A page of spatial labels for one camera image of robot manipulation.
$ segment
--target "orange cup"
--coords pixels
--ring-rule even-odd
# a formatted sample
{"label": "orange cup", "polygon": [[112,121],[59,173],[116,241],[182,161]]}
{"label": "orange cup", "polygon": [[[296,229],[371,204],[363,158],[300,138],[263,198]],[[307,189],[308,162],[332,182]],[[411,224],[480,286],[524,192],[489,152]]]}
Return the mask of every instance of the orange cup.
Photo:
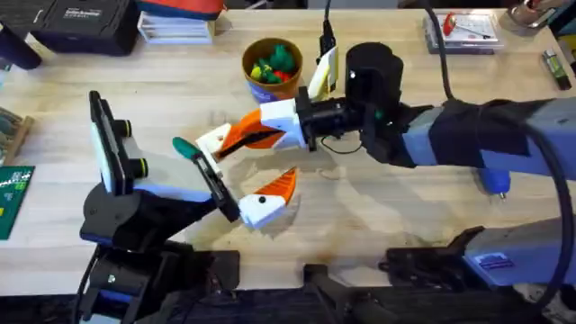
{"label": "orange cup", "polygon": [[[250,77],[254,63],[256,63],[258,59],[269,58],[274,52],[274,46],[278,44],[284,45],[294,57],[296,72],[293,76],[288,81],[277,85],[263,84]],[[265,38],[252,43],[244,51],[244,55],[242,56],[242,69],[244,70],[244,77],[247,80],[250,91],[259,103],[264,104],[290,99],[294,98],[298,92],[298,82],[300,80],[300,74],[302,73],[302,54],[296,45],[288,40]]]}

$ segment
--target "black box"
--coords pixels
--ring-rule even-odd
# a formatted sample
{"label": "black box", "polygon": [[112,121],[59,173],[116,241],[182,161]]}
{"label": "black box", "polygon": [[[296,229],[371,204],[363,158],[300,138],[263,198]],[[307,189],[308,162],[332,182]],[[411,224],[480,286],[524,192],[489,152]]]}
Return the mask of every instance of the black box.
{"label": "black box", "polygon": [[31,34],[60,53],[129,55],[140,12],[132,0],[54,0],[38,12]]}

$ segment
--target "black cable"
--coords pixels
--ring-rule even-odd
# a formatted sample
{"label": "black cable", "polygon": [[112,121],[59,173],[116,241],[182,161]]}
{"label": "black cable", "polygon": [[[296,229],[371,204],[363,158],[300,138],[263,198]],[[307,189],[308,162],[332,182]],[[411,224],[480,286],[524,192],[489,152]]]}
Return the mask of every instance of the black cable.
{"label": "black cable", "polygon": [[336,153],[336,154],[340,154],[340,155],[352,154],[352,153],[356,153],[359,149],[362,148],[362,143],[360,143],[360,145],[359,145],[357,148],[353,149],[353,150],[350,150],[350,151],[337,151],[337,150],[331,148],[328,144],[324,143],[324,140],[325,140],[327,137],[328,137],[328,136],[324,136],[324,137],[320,140],[320,144],[322,144],[322,146],[323,146],[324,148],[329,149],[329,150],[331,150],[332,152],[334,152],[334,153]]}
{"label": "black cable", "polygon": [[331,5],[332,5],[332,0],[326,0],[326,8],[324,8],[324,20],[325,21],[329,18]]}
{"label": "black cable", "polygon": [[[448,67],[446,64],[446,47],[444,44],[444,39],[442,37],[442,32],[440,31],[440,23],[438,22],[437,16],[432,11],[432,7],[428,0],[420,0],[422,6],[426,10],[432,25],[434,26],[434,32],[438,41],[438,48],[440,51],[440,63],[442,65],[442,82],[444,86],[444,91],[446,97],[454,99],[452,94],[452,89],[450,88],[450,80],[448,78]],[[560,246],[560,255],[558,256],[558,262],[556,268],[554,269],[552,278],[542,296],[532,305],[532,310],[530,312],[530,317],[535,316],[540,313],[542,309],[552,301],[554,296],[560,291],[564,283],[564,279],[570,267],[570,262],[572,261],[572,251],[574,249],[574,219],[573,219],[573,209],[572,209],[572,198],[570,196],[570,190],[566,183],[566,177],[563,172],[562,165],[556,156],[550,141],[537,129],[531,127],[530,125],[519,122],[514,119],[508,118],[505,115],[490,115],[491,118],[497,120],[498,122],[504,122],[508,126],[519,127],[532,141],[536,144],[542,156],[544,162],[550,170],[550,174],[554,181],[554,186],[556,187],[556,192],[558,194],[558,203],[560,204],[560,217],[562,222],[562,237]]]}
{"label": "black cable", "polygon": [[454,99],[452,94],[452,89],[450,88],[450,79],[448,78],[448,64],[446,63],[446,46],[444,44],[444,38],[442,37],[442,32],[440,31],[440,22],[438,22],[438,17],[432,11],[430,2],[428,0],[420,0],[420,4],[426,10],[430,20],[432,21],[432,26],[434,26],[434,34],[438,39],[438,49],[440,51],[440,66],[442,68],[442,85],[444,86],[444,93],[446,98]]}
{"label": "black cable", "polygon": [[100,247],[96,246],[94,248],[94,252],[90,257],[90,261],[88,261],[88,265],[86,266],[86,270],[84,274],[82,274],[82,279],[80,279],[80,285],[78,286],[78,290],[76,291],[76,298],[74,299],[74,306],[72,308],[72,317],[71,322],[72,324],[77,324],[80,322],[80,317],[78,316],[78,309],[80,308],[80,301],[82,301],[82,294],[84,293],[84,289],[86,288],[86,283],[88,282],[88,277],[90,276],[90,272],[92,272],[92,268],[96,263],[100,255]]}

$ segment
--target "wooden table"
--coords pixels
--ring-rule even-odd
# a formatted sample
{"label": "wooden table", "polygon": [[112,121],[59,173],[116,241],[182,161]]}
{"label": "wooden table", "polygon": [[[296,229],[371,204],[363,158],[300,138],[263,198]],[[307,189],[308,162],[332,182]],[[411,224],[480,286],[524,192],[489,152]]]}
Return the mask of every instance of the wooden table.
{"label": "wooden table", "polygon": [[[293,41],[305,59],[302,78],[310,81],[321,17],[321,11],[230,11],[218,21],[213,46],[140,43],[128,58],[55,55],[34,44],[45,64],[32,72],[15,68],[0,91],[1,106],[37,120],[18,157],[37,167],[12,236],[0,242],[0,294],[72,293],[85,270],[94,245],[78,236],[82,206],[99,181],[88,91],[100,91],[116,118],[132,121],[142,149],[180,158],[171,146],[174,136],[194,140],[257,108],[240,72],[251,42]],[[404,61],[402,100],[442,103],[439,60],[428,54],[423,17],[420,10],[332,12],[340,75],[350,47],[381,41]],[[498,55],[449,57],[457,97],[482,103],[575,95],[558,91],[541,63],[545,49],[560,52],[548,29],[534,38],[504,36],[507,48]],[[341,78],[337,95],[343,88]],[[333,145],[352,148],[356,139],[348,135]],[[310,262],[330,263],[332,274],[346,283],[375,285],[386,283],[375,270],[386,248],[444,245],[471,226],[505,227],[558,215],[546,177],[514,174],[508,199],[500,202],[479,191],[470,168],[386,166],[362,150],[339,156],[324,149],[242,149],[222,169],[242,195],[292,166],[300,168],[297,194],[278,221],[249,230],[213,212],[176,239],[199,249],[240,251],[241,289],[300,286],[302,265]]]}

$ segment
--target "cup of toy vegetables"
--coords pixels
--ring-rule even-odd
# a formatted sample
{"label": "cup of toy vegetables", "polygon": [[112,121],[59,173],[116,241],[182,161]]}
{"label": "cup of toy vegetables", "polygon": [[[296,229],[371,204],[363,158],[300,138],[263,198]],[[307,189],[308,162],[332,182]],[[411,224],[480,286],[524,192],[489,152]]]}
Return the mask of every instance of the cup of toy vegetables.
{"label": "cup of toy vegetables", "polygon": [[302,72],[302,54],[288,40],[265,38],[244,51],[242,69],[259,103],[294,98]]}

